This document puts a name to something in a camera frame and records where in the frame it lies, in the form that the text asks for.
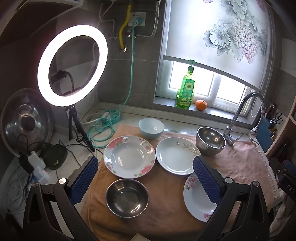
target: yellow hose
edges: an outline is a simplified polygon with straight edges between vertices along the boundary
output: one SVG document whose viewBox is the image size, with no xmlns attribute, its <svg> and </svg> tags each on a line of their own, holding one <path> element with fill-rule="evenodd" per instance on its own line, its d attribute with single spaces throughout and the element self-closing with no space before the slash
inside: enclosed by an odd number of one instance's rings
<svg viewBox="0 0 296 241">
<path fill-rule="evenodd" d="M 123 40 L 122 40 L 122 31 L 123 29 L 126 27 L 126 25 L 128 24 L 129 18 L 131 15 L 131 5 L 128 5 L 128 10 L 126 12 L 126 20 L 123 23 L 123 25 L 120 27 L 119 33 L 118 33 L 118 38 L 119 38 L 119 44 L 120 44 L 120 48 L 123 50 L 124 49 L 124 45 L 123 45 Z"/>
</svg>

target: chrome faucet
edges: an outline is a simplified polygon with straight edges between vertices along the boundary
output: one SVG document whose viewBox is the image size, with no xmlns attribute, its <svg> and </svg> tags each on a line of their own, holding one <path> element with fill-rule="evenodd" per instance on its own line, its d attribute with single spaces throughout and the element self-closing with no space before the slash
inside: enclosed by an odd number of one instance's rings
<svg viewBox="0 0 296 241">
<path fill-rule="evenodd" d="M 258 92 L 251 92 L 249 94 L 247 94 L 243 100 L 241 101 L 239 108 L 237 110 L 237 112 L 235 113 L 233 119 L 231 120 L 229 126 L 227 126 L 226 130 L 223 133 L 223 136 L 225 138 L 225 140 L 227 141 L 228 145 L 232 146 L 235 142 L 237 142 L 243 134 L 241 134 L 237 139 L 234 139 L 231 135 L 230 132 L 232 131 L 232 127 L 234 126 L 240 112 L 242 111 L 242 108 L 244 106 L 244 104 L 247 102 L 247 100 L 251 97 L 258 97 L 261 100 L 261 116 L 260 116 L 260 120 L 258 122 L 258 124 L 250 131 L 251 133 L 251 137 L 249 139 L 249 141 L 253 141 L 253 138 L 255 138 L 258 134 L 258 126 L 260 125 L 263 116 L 265 114 L 266 108 L 265 108 L 265 104 L 264 104 L 264 98 L 261 94 L 259 94 Z"/>
</svg>

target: green bottle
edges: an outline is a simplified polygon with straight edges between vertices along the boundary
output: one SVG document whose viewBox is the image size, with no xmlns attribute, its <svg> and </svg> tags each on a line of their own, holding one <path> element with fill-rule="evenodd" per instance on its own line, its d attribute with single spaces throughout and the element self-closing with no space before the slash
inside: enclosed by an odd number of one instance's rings
<svg viewBox="0 0 296 241">
<path fill-rule="evenodd" d="M 176 106 L 182 109 L 189 109 L 192 98 L 194 96 L 194 74 L 192 64 L 194 60 L 190 60 L 191 66 L 188 67 L 188 72 L 184 75 L 180 89 L 177 91 L 176 95 Z"/>
</svg>

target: teal plug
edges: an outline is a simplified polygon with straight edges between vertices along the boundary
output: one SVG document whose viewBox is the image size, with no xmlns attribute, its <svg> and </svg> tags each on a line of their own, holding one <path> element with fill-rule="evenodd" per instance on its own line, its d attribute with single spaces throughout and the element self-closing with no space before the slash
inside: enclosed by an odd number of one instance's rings
<svg viewBox="0 0 296 241">
<path fill-rule="evenodd" d="M 135 23 L 135 26 L 137 26 L 137 25 L 141 25 L 141 24 L 143 23 L 143 19 L 142 19 L 142 18 L 136 18 L 136 19 L 134 20 L 134 23 Z"/>
</svg>

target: towel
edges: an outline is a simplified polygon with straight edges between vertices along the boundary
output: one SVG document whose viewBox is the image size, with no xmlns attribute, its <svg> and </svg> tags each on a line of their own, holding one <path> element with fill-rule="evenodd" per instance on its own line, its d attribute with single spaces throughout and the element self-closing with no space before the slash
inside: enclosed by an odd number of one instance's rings
<svg viewBox="0 0 296 241">
<path fill-rule="evenodd" d="M 137 127 L 121 124 L 113 138 L 123 135 L 140 135 Z M 195 136 L 163 132 L 156 140 L 149 141 L 156 149 L 157 144 L 167 137 L 181 137 L 195 144 Z M 268 211 L 274 202 L 274 185 L 271 184 L 266 164 L 252 142 L 238 141 L 226 147 L 215 156 L 204 156 L 212 168 L 231 177 L 237 183 L 260 183 Z M 146 175 L 137 178 L 149 192 L 147 209 L 138 217 L 122 219 L 113 215 L 105 203 L 108 186 L 120 179 L 105 166 L 99 164 L 81 211 L 81 216 L 100 241 L 129 241 L 137 233 L 152 241 L 188 241 L 197 237 L 205 223 L 195 219 L 187 210 L 184 199 L 184 184 L 189 175 L 174 175 L 163 169 L 158 162 Z M 231 228 L 239 208 L 237 202 L 224 228 Z"/>
</svg>

